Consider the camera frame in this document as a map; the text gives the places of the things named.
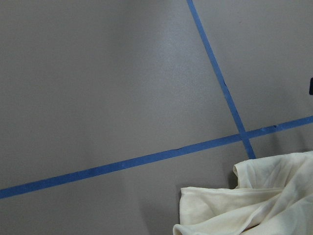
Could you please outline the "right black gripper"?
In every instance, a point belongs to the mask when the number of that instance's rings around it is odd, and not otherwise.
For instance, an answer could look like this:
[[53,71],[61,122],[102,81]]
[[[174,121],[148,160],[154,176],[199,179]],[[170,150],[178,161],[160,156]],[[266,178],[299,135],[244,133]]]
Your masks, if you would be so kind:
[[313,95],[313,78],[310,79],[309,95]]

